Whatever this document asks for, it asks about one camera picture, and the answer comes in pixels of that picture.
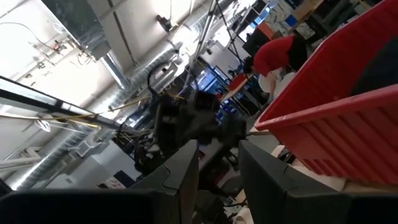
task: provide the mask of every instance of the red shirt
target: red shirt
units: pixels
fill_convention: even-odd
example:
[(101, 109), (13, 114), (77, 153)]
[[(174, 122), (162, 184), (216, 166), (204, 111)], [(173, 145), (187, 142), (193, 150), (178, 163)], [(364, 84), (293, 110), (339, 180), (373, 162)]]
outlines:
[(281, 37), (264, 44), (254, 56), (256, 73), (267, 76), (269, 72), (289, 64), (287, 52), (293, 44), (293, 36)]

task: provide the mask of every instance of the hand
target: hand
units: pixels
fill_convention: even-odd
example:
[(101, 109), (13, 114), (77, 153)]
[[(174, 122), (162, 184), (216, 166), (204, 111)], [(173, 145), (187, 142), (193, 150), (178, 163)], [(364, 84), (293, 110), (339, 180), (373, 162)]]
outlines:
[(274, 95), (269, 95), (268, 100), (267, 100), (267, 104), (271, 104), (274, 101)]
[(282, 81), (282, 79), (284, 79), (286, 74), (287, 74), (286, 67), (283, 67), (279, 73), (278, 81)]

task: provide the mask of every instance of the ventilation duct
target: ventilation duct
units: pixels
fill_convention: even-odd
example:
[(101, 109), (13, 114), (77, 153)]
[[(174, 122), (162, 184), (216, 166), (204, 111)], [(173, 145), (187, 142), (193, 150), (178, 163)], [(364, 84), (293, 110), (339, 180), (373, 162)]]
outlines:
[(110, 74), (113, 76), (116, 84), (122, 90), (129, 90), (130, 89), (130, 81), (128, 78), (120, 72), (120, 69), (116, 66), (116, 63), (113, 61), (112, 57), (106, 54), (103, 58), (101, 58), (102, 63), (108, 69)]
[[(235, 1), (236, 0), (219, 0), (219, 4), (221, 9), (224, 11)], [(81, 2), (81, 0), (71, 1), (69, 2), (68, 7), (72, 9), (78, 9)], [(182, 29), (177, 29), (178, 32), (176, 34), (170, 35), (173, 37), (172, 39), (166, 39), (157, 44), (143, 59), (143, 61), (146, 63), (144, 63), (140, 68), (131, 68), (130, 71), (127, 72), (127, 77), (129, 77), (131, 85), (128, 91), (121, 90), (117, 84), (114, 84), (87, 109), (92, 112), (100, 112), (108, 108), (117, 108), (123, 105), (124, 102), (126, 102), (132, 96), (135, 96), (140, 86), (146, 82), (146, 77), (152, 69), (162, 63), (170, 61), (177, 54), (178, 49), (184, 44), (191, 44), (197, 40), (200, 32), (204, 28), (211, 2), (212, 1), (210, 0), (206, 1), (194, 13), (192, 13), (192, 15), (188, 17), (181, 25)], [(79, 13), (84, 14), (86, 12), (82, 10), (76, 10), (74, 13), (74, 16), (79, 18)], [(220, 11), (218, 9), (215, 11), (215, 15), (220, 15)], [(87, 142), (90, 141), (85, 141), (85, 139), (96, 134), (95, 130), (84, 125), (79, 125), (78, 129), (80, 129), (82, 133), (65, 130), (61, 131), (40, 150), (40, 154), (44, 156), (42, 156), (43, 159), (39, 163), (27, 170), (17, 171), (6, 180), (6, 183), (10, 185), (13, 190), (29, 189), (33, 187), (34, 184), (40, 180), (40, 178), (43, 177), (46, 172), (53, 168), (58, 161), (60, 161), (69, 153), (69, 150), (76, 149), (82, 144), (88, 144)], [(113, 130), (103, 129), (99, 135), (97, 135), (97, 137), (105, 141), (105, 139), (110, 139), (113, 133)]]

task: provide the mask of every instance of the silver air duct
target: silver air duct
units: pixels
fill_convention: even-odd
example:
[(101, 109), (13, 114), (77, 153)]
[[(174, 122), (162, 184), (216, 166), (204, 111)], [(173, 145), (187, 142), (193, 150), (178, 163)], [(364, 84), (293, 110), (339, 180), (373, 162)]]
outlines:
[(116, 63), (113, 61), (109, 53), (102, 57), (101, 61), (116, 81), (116, 84), (118, 84), (118, 87), (122, 90), (129, 90), (130, 81), (123, 73), (120, 72), (120, 69), (116, 66)]
[[(223, 11), (233, 2), (235, 2), (235, 0), (219, 0), (219, 4)], [(170, 61), (170, 59), (176, 55), (177, 50), (184, 43), (192, 43), (198, 38), (200, 32), (203, 30), (210, 4), (211, 1), (206, 1), (181, 25), (184, 26), (184, 28), (188, 29), (191, 32), (192, 36), (187, 38), (186, 30), (180, 29), (175, 35), (171, 35), (175, 37), (173, 38), (173, 40), (166, 39), (165, 41), (157, 44), (143, 60), (145, 61), (145, 63), (141, 68), (133, 68), (131, 72), (127, 73), (131, 84), (130, 90), (121, 90), (117, 84), (114, 84), (87, 109), (92, 112), (100, 112), (107, 110), (108, 108), (118, 108), (123, 105), (123, 103), (126, 102), (128, 99), (130, 99), (130, 97), (136, 94), (139, 87), (146, 82), (146, 77), (153, 68), (161, 63)], [(220, 12), (218, 10), (216, 10), (215, 13), (216, 15), (220, 15)], [(80, 129), (83, 133), (76, 133), (65, 130), (61, 131), (55, 138), (53, 138), (40, 150), (39, 154), (43, 156), (43, 159), (38, 164), (27, 170), (17, 171), (6, 180), (6, 183), (10, 185), (13, 190), (29, 189), (33, 187), (34, 184), (38, 180), (40, 180), (40, 178), (46, 172), (53, 168), (58, 161), (66, 156), (70, 150), (78, 149), (82, 145), (95, 147), (93, 145), (90, 146), (89, 141), (85, 141), (85, 139), (87, 137), (93, 137), (95, 134), (97, 134), (96, 131), (84, 125), (78, 125), (77, 128)], [(101, 134), (97, 136), (101, 137), (102, 140), (105, 140), (111, 138), (113, 132), (113, 130), (103, 129), (101, 130)]]
[[(159, 77), (150, 82), (150, 87), (152, 87), (156, 92), (161, 92), (170, 82), (174, 80), (177, 70), (178, 67), (172, 63), (165, 72), (162, 72)], [(146, 88), (139, 94), (139, 96), (146, 96), (149, 94), (149, 89)]]

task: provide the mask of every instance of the red bin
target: red bin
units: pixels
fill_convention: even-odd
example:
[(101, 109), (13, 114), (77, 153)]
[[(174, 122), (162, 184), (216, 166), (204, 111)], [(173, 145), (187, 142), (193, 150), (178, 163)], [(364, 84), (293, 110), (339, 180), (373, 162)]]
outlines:
[(398, 184), (398, 86), (346, 98), (396, 36), (398, 1), (384, 0), (329, 36), (255, 127), (317, 174)]

